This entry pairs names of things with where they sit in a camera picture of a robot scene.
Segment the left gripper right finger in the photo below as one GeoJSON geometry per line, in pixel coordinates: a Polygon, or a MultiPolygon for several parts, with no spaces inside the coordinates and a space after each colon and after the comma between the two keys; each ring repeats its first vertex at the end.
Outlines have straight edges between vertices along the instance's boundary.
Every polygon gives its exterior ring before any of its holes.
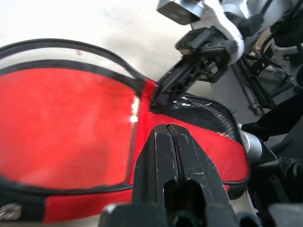
{"type": "Polygon", "coordinates": [[[178,166],[183,210],[192,213],[233,213],[219,173],[190,132],[169,125],[178,166]]]}

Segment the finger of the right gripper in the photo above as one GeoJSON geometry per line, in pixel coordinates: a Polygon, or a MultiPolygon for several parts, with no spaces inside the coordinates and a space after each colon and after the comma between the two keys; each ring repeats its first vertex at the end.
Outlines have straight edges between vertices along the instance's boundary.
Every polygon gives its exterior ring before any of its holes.
{"type": "Polygon", "coordinates": [[[183,57],[157,83],[155,94],[177,94],[192,85],[198,65],[198,58],[183,57]]]}
{"type": "Polygon", "coordinates": [[[152,106],[164,106],[183,95],[205,72],[203,62],[179,62],[173,66],[156,84],[152,96],[152,106]]]}

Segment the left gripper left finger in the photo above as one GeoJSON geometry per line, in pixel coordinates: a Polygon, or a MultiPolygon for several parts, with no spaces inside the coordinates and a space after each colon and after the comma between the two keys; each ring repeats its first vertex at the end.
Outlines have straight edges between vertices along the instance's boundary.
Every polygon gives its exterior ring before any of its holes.
{"type": "Polygon", "coordinates": [[[135,164],[132,203],[164,204],[166,182],[177,181],[172,135],[165,124],[154,127],[135,164]]]}

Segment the black paddle cover bag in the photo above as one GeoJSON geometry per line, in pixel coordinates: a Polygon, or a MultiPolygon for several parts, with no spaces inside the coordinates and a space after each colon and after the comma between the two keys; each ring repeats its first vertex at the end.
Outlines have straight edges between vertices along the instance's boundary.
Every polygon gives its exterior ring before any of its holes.
{"type": "Polygon", "coordinates": [[[0,48],[0,227],[240,227],[250,166],[230,111],[104,48],[0,48]]]}

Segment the silver and black robot body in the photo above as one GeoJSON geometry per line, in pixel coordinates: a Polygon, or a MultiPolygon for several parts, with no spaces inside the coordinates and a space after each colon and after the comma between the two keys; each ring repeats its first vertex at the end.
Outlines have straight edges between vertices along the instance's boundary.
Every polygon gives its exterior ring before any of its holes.
{"type": "Polygon", "coordinates": [[[240,227],[303,227],[303,93],[239,124],[251,166],[240,227]]]}

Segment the black table leg frame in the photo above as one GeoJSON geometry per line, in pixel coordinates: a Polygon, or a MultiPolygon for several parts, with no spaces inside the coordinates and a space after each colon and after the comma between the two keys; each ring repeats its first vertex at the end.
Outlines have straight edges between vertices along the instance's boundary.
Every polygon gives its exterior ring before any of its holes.
{"type": "Polygon", "coordinates": [[[249,109],[259,116],[276,107],[278,100],[284,101],[303,91],[291,75],[282,69],[269,72],[266,66],[250,55],[244,55],[232,66],[249,109]]]}

